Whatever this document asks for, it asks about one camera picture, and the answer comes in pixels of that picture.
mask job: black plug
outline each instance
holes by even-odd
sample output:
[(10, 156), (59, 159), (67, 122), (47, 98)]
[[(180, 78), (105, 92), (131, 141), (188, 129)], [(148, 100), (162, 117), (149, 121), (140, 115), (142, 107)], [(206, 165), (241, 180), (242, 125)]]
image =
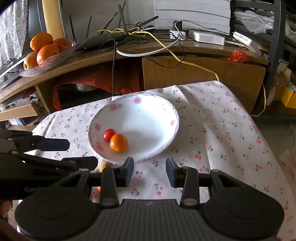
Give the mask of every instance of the black plug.
[(182, 21), (173, 21), (173, 30), (174, 31), (182, 31)]

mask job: power strip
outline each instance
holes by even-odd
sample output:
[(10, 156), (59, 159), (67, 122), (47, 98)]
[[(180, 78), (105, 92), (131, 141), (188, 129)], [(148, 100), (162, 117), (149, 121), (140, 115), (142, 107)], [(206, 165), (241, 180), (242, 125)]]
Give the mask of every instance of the power strip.
[(260, 51), (260, 49), (257, 47), (257, 45), (248, 37), (246, 37), (245, 35), (242, 35), (238, 32), (234, 32), (233, 33), (233, 37), (243, 43), (244, 45), (248, 46), (251, 50), (253, 50), (256, 54), (261, 55), (262, 52)]
[(190, 30), (189, 37), (193, 38), (197, 42), (218, 44), (223, 46), (225, 41), (225, 38), (222, 36), (196, 30)]
[[(172, 33), (176, 38), (178, 38), (180, 40), (186, 40), (186, 33), (183, 31), (181, 31), (181, 33), (179, 33), (178, 31), (170, 29), (170, 33)], [(170, 34), (170, 38), (176, 39), (173, 35)]]

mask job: wooden cabinet door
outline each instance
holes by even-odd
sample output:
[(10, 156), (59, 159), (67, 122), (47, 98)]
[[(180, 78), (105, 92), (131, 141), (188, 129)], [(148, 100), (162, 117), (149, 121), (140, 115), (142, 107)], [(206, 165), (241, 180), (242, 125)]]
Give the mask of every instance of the wooden cabinet door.
[[(178, 64), (172, 56), (151, 57), (151, 59), (168, 67)], [(205, 57), (185, 57), (185, 61), (214, 71), (221, 83), (225, 84), (247, 112), (251, 113), (265, 75), (264, 67)], [(168, 69), (146, 58), (142, 58), (142, 64), (145, 90), (216, 80), (213, 73), (187, 64)]]

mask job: tiled floor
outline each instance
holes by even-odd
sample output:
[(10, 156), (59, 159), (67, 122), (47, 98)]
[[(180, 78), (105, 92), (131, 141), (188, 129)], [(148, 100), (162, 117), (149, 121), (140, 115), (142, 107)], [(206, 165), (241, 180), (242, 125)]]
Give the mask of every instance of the tiled floor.
[[(279, 160), (280, 154), (286, 149), (285, 146), (289, 144), (287, 137), (291, 132), (291, 121), (269, 121), (269, 120), (256, 120), (256, 125), (268, 142), (274, 156)], [(283, 173), (292, 189), (294, 200), (296, 200), (296, 179), (287, 172), (286, 167), (279, 162)]]

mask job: red cherry tomato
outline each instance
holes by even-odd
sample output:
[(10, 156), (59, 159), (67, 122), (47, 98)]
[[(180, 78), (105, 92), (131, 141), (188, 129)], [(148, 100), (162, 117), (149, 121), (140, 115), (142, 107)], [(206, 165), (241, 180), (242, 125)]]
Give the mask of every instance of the red cherry tomato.
[(116, 131), (113, 129), (107, 129), (103, 133), (104, 140), (107, 142), (111, 141), (111, 138), (116, 134)]

